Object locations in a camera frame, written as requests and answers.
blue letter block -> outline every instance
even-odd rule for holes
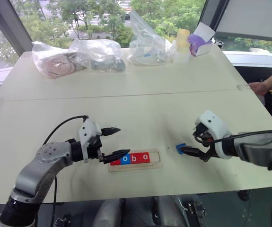
[[[120,159],[121,165],[126,165],[126,164],[130,164],[130,163],[131,163],[131,155],[130,154],[127,154]]]

red letter block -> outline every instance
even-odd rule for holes
[[[141,163],[142,154],[141,153],[133,153],[131,154],[131,163]]]
[[[117,166],[117,165],[120,165],[120,159],[116,160],[116,161],[113,161],[110,163],[111,166]]]
[[[148,152],[141,153],[141,163],[147,162],[150,162],[149,153]]]

bottle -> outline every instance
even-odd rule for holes
[[[189,47],[190,44],[187,41],[190,32],[186,29],[179,29],[177,38],[175,40],[176,50],[173,57],[173,63],[187,63],[191,56]]]

yellow cap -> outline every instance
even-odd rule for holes
[[[190,44],[187,41],[187,38],[190,34],[190,31],[187,29],[179,29],[177,38],[176,38],[176,45],[177,48],[182,47],[182,48],[189,48]]]

white table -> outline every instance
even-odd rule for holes
[[[122,50],[124,56],[128,55],[129,49]],[[186,66],[141,67],[127,63],[121,73],[85,69],[56,80],[45,78],[36,69],[31,52],[26,52],[0,87],[0,97],[29,100],[132,96],[232,90],[239,84],[245,84],[244,80],[217,46],[209,54],[192,56]]]

